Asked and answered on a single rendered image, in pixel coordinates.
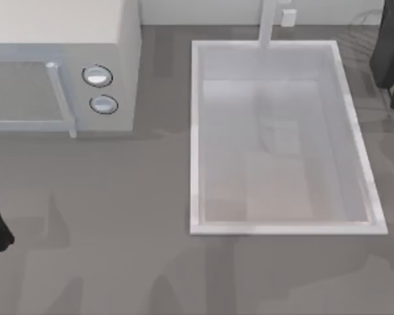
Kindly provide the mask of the large microwave knob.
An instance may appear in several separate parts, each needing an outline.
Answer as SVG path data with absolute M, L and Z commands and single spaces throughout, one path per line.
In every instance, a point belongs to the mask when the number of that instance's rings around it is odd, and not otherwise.
M 98 64 L 82 69 L 81 76 L 86 84 L 96 88 L 109 86 L 114 79 L 108 68 Z

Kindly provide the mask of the microwave glass door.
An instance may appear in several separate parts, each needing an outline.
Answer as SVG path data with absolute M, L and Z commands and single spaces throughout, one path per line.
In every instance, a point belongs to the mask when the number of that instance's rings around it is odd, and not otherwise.
M 45 67 L 47 62 L 59 65 L 62 86 L 75 117 L 63 56 L 45 48 L 4 45 L 0 46 L 0 133 L 68 133 Z

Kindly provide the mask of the small microwave knob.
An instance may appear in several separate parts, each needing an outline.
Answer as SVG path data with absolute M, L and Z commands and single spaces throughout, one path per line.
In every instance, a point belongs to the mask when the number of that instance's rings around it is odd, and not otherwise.
M 102 94 L 91 98 L 89 100 L 89 107 L 97 114 L 112 115 L 118 110 L 119 104 L 115 98 Z

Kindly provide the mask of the tall white tap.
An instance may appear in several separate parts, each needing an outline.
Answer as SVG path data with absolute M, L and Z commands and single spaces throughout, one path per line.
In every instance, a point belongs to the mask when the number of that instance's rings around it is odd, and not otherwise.
M 278 0 L 261 0 L 261 16 L 258 37 L 260 49 L 266 49 L 271 41 L 277 5 Z

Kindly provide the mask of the white sink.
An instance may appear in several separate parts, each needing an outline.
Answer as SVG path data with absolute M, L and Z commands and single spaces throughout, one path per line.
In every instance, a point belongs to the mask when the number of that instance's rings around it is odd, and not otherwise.
M 189 230 L 388 233 L 335 41 L 192 42 Z

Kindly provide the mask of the small white tap lever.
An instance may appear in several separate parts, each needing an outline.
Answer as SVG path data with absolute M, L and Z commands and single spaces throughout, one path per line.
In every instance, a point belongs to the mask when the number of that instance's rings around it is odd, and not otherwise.
M 296 24 L 297 10 L 296 9 L 283 9 L 280 25 L 284 28 L 294 27 Z

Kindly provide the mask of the pale microwave oven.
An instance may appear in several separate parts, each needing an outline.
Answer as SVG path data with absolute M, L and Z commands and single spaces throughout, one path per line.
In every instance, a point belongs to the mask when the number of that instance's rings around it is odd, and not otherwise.
M 63 56 L 77 133 L 133 129 L 142 45 L 138 0 L 0 0 L 4 45 L 45 48 Z M 112 72 L 109 86 L 84 82 L 82 69 L 96 64 Z M 89 100 L 100 95 L 115 98 L 118 110 L 94 112 Z

